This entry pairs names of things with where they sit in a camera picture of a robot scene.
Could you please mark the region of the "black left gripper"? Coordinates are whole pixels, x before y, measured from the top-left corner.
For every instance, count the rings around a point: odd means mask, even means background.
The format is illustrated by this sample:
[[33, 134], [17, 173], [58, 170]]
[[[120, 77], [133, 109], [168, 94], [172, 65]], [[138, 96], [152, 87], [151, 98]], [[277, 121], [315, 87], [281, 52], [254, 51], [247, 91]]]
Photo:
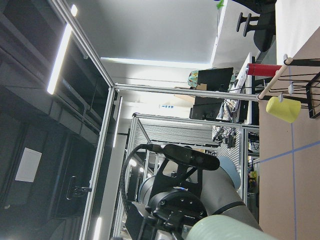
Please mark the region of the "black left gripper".
[[181, 235], [207, 217], [201, 200], [193, 193], [174, 188], [153, 196], [149, 203], [132, 202], [125, 227], [130, 235]]

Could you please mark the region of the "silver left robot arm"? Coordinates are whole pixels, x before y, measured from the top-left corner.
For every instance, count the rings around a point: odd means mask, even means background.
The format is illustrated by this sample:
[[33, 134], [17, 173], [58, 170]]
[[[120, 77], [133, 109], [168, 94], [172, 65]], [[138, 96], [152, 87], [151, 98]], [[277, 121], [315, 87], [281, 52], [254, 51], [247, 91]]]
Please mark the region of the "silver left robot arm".
[[227, 157], [209, 157], [209, 166], [177, 161], [168, 175], [166, 157], [157, 173], [129, 203], [125, 228], [133, 240], [244, 239], [261, 227], [238, 194], [241, 178]]

